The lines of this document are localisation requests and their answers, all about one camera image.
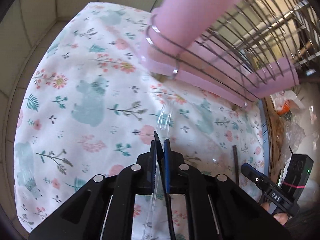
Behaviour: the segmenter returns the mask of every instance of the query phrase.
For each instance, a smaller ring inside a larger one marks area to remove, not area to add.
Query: human hand
[[[262,203],[261,206],[266,211],[268,211],[270,207],[268,202]],[[275,214],[273,217],[283,226],[288,221],[288,215],[286,213],[278,213],[278,214]]]

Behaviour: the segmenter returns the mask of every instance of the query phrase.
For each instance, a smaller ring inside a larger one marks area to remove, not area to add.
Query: screw
[[[227,177],[226,175],[224,175],[224,174],[219,174],[219,175],[217,176],[217,179],[218,179],[219,181],[226,181],[226,180],[228,179],[228,177]]]
[[[185,164],[185,163],[180,164],[179,169],[182,171],[187,171],[187,170],[189,170],[189,165]]]
[[[141,169],[141,165],[140,164],[134,164],[131,166],[131,169],[133,171],[139,171]]]
[[[103,181],[103,176],[102,175],[96,175],[93,177],[94,182],[100,182]]]

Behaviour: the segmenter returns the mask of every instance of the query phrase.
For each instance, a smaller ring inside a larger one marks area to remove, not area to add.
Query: red laser line
[[[292,185],[292,184],[289,184],[289,183],[286,183],[286,182],[282,182],[282,184],[285,184],[289,187],[294,187],[294,188],[305,188],[306,186],[295,186],[295,185]]]

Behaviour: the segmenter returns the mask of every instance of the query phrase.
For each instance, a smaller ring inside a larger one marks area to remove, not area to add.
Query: white blanket with flower print
[[[171,102],[172,149],[186,163],[235,179],[236,145],[239,165],[249,162],[263,172],[258,107],[235,112],[226,100],[197,87],[159,83],[139,64],[135,49],[149,17],[134,8],[89,3],[40,62],[26,91],[14,145],[17,214],[27,231],[95,174],[116,175],[148,152],[165,101]],[[240,184],[260,198],[243,176]],[[149,234],[168,239],[162,198],[160,192]],[[142,238],[149,201],[136,198],[132,239]],[[172,209],[177,239],[188,239],[183,196],[173,196]]]

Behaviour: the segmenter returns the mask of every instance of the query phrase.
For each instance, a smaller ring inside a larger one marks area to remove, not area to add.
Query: brown stick
[[[238,153],[237,153],[237,146],[233,145],[233,159],[235,162],[235,169],[236,169],[236,184],[239,186],[239,164],[238,164]]]

